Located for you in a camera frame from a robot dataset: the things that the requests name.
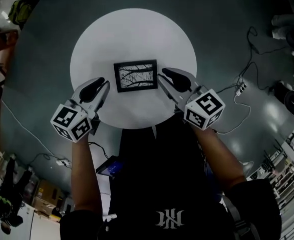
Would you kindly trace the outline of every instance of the photo of tree branches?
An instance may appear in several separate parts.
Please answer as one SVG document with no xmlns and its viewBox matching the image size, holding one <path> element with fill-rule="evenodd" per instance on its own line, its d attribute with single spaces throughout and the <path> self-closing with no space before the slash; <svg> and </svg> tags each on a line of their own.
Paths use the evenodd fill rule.
<svg viewBox="0 0 294 240">
<path fill-rule="evenodd" d="M 153 65 L 131 65 L 119 67 L 121 88 L 152 87 L 155 83 Z"/>
</svg>

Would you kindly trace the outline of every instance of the picture frame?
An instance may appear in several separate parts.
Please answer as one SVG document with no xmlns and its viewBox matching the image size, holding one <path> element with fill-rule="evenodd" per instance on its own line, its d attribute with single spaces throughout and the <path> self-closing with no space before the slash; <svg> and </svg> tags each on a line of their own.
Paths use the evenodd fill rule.
<svg viewBox="0 0 294 240">
<path fill-rule="evenodd" d="M 114 64 L 117 91 L 157 89 L 157 60 L 138 60 Z"/>
</svg>

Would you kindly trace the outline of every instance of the person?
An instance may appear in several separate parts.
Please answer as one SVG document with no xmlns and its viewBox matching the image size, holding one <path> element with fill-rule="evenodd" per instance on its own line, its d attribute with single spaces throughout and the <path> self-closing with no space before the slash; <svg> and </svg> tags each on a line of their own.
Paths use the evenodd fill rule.
<svg viewBox="0 0 294 240">
<path fill-rule="evenodd" d="M 75 210 L 60 221 L 61 240 L 235 239 L 234 221 L 215 200 L 205 176 L 206 163 L 219 188 L 241 218 L 254 224 L 260 239 L 280 238 L 281 217 L 269 182 L 246 181 L 240 162 L 214 130 L 202 131 L 173 116 L 156 126 L 153 139 L 149 128 L 127 131 L 123 130 L 119 154 L 125 154 L 123 168 L 110 179 L 109 214 L 117 215 L 110 222 L 102 221 L 88 136 L 73 144 Z"/>
<path fill-rule="evenodd" d="M 25 171 L 17 184 L 13 183 L 15 156 L 12 155 L 7 165 L 6 175 L 0 186 L 0 220 L 2 231 L 9 235 L 11 226 L 18 227 L 23 219 L 18 215 L 22 204 L 23 193 L 32 176 L 32 168 Z"/>
</svg>

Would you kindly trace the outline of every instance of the backpack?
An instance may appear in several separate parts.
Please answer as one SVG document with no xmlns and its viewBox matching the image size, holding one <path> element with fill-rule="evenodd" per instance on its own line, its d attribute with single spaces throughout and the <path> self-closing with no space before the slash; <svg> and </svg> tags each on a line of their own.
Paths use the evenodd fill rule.
<svg viewBox="0 0 294 240">
<path fill-rule="evenodd" d="M 222 195 L 222 199 L 228 209 L 229 214 L 233 219 L 234 229 L 233 234 L 235 240 L 254 239 L 260 240 L 259 233 L 254 224 L 241 219 L 237 208 L 232 204 L 230 199 Z"/>
<path fill-rule="evenodd" d="M 9 19 L 13 24 L 19 25 L 23 29 L 33 9 L 39 0 L 17 0 L 11 6 Z"/>
</svg>

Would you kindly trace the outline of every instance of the green reflective stripe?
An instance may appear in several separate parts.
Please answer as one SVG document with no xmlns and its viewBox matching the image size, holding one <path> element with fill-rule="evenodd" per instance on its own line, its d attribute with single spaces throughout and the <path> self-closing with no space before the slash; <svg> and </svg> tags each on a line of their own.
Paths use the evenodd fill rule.
<svg viewBox="0 0 294 240">
<path fill-rule="evenodd" d="M 10 206 L 12 206 L 11 202 L 8 199 L 0 196 L 0 200 L 2 200 L 2 202 L 4 202 L 5 204 L 9 204 Z"/>
</svg>

